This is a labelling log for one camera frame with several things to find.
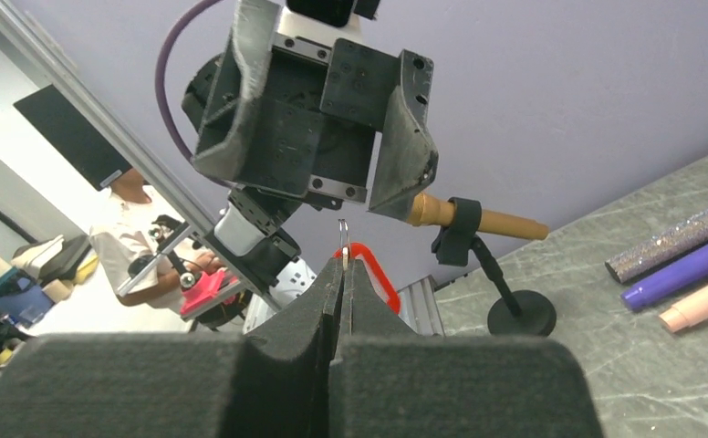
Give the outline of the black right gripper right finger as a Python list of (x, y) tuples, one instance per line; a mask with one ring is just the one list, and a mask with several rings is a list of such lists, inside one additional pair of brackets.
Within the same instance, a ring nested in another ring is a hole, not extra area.
[(600, 437), (583, 370), (539, 337), (423, 336), (359, 260), (343, 276), (329, 371), (333, 437)]

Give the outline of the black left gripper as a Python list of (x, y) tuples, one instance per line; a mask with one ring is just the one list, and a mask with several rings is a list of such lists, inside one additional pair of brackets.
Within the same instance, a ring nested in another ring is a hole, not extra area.
[(434, 64), (367, 47), (376, 1), (238, 1), (226, 45), (182, 110), (195, 170), (257, 202), (369, 211), (406, 221), (436, 176), (427, 128)]

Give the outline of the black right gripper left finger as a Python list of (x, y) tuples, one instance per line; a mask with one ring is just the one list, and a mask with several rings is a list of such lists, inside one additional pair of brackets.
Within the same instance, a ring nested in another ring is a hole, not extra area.
[(32, 339), (0, 373), (0, 437), (325, 437), (343, 274), (244, 335)]

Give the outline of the red key tag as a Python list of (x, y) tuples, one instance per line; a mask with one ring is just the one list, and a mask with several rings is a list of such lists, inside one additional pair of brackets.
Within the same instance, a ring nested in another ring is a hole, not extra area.
[(401, 311), (401, 299), (370, 248), (362, 243), (350, 244), (349, 259), (360, 259), (374, 284), (374, 290), (387, 306), (397, 315)]

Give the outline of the silver keyring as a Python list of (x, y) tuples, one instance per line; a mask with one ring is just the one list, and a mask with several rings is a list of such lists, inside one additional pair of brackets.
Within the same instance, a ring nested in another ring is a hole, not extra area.
[(349, 225), (347, 221), (343, 218), (338, 220), (339, 225), (339, 252), (340, 259), (344, 270), (349, 267), (350, 258), (350, 237), (349, 237)]

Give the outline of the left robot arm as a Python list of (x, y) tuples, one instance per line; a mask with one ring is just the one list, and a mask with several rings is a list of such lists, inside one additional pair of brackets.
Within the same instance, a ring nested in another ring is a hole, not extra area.
[(299, 259), (283, 229), (302, 205), (409, 217), (435, 179), (432, 61), (365, 45), (376, 1), (239, 1), (224, 50), (189, 82), (194, 169), (232, 190), (207, 240), (256, 293)]

